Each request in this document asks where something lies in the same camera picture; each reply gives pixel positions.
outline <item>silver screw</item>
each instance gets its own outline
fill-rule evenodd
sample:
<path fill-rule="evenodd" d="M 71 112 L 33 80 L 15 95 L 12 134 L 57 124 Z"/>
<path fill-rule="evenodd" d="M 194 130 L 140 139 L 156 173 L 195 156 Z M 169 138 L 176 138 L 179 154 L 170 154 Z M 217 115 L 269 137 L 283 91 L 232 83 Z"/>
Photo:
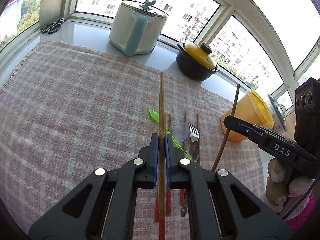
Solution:
<path fill-rule="evenodd" d="M 225 169 L 220 169 L 220 170 L 218 170 L 218 174 L 222 177 L 225 177 L 229 174 L 229 172 Z"/>
<path fill-rule="evenodd" d="M 106 170 L 104 168 L 97 168 L 94 173 L 97 175 L 97 176 L 101 176 L 103 174 L 106 173 Z"/>
<path fill-rule="evenodd" d="M 181 163 L 182 165 L 189 165 L 189 164 L 190 164 L 190 160 L 188 160 L 188 159 L 186 159 L 186 158 L 183 158 L 183 159 L 180 160 L 180 163 Z"/>
<path fill-rule="evenodd" d="M 143 160 L 140 159 L 140 158 L 136 158 L 136 159 L 133 160 L 133 163 L 134 163 L 135 165 L 141 165 L 141 164 L 143 164 Z"/>

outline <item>green plastic spoon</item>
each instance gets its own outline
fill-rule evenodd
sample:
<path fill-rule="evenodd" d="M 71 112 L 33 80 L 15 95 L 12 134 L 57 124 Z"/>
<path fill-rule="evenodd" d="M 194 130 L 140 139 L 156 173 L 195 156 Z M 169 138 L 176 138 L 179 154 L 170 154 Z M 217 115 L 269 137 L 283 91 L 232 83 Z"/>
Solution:
<path fill-rule="evenodd" d="M 159 122 L 159 113 L 158 113 L 157 111 L 155 111 L 155 110 L 153 110 L 153 109 L 149 109 L 149 114 L 151 115 L 151 117 L 152 117 L 153 120 Z M 168 131 L 167 128 L 165 129 L 165 132 L 166 132 L 167 134 L 171 134 L 171 133 Z M 189 160 L 192 161 L 192 159 L 186 154 L 186 152 L 182 149 L 182 147 L 180 146 L 180 144 L 175 140 L 175 138 L 174 138 L 173 136 L 172 136 L 172 141 L 173 141 L 174 146 L 177 147 L 177 148 L 179 148 L 179 149 L 181 149 L 181 150 L 183 151 L 183 153 L 184 153 L 184 156 L 185 156 L 187 159 L 189 159 Z"/>

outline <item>metal spoon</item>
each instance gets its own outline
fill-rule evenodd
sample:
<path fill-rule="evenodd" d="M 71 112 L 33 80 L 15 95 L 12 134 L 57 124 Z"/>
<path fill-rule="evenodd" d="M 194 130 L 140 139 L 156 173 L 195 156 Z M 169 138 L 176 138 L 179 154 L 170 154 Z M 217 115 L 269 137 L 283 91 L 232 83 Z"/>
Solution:
<path fill-rule="evenodd" d="M 189 135 L 190 129 L 186 122 L 178 122 L 172 130 L 172 136 L 177 142 L 183 142 Z"/>
<path fill-rule="evenodd" d="M 197 162 L 199 158 L 200 148 L 198 141 L 194 141 L 189 144 L 186 153 L 189 155 L 189 157 L 194 161 Z M 188 210 L 188 202 L 187 202 L 187 193 L 185 192 L 183 204 L 181 207 L 181 217 L 185 217 Z"/>

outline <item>plush toy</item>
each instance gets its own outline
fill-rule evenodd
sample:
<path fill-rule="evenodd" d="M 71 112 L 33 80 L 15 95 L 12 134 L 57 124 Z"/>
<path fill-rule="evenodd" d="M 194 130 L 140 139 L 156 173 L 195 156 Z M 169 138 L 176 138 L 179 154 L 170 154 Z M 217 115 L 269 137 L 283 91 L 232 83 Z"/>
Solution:
<path fill-rule="evenodd" d="M 268 178 L 265 192 L 261 200 L 275 213 L 280 213 L 284 208 L 287 197 L 295 198 L 290 202 L 290 208 L 306 193 L 310 188 L 313 179 L 307 176 L 299 176 L 291 181 L 289 186 L 284 183 L 286 169 L 283 164 L 273 158 L 268 164 Z M 299 206 L 285 219 L 295 233 L 305 222 L 314 208 L 314 196 L 310 193 Z"/>

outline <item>yellow bucket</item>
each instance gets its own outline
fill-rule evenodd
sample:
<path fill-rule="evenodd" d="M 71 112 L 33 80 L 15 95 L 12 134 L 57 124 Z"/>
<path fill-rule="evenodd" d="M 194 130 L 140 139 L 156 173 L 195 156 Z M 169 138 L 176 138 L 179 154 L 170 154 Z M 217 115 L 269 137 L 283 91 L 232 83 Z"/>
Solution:
<path fill-rule="evenodd" d="M 226 133 L 227 130 L 223 124 L 224 118 L 231 114 L 231 110 L 232 108 L 229 109 L 220 119 L 223 133 Z M 271 112 L 266 103 L 253 90 L 249 90 L 247 94 L 237 103 L 235 117 L 264 128 L 270 128 L 274 125 Z M 246 136 L 238 134 L 234 131 L 230 131 L 228 136 L 228 140 L 235 142 L 241 142 L 246 139 Z"/>

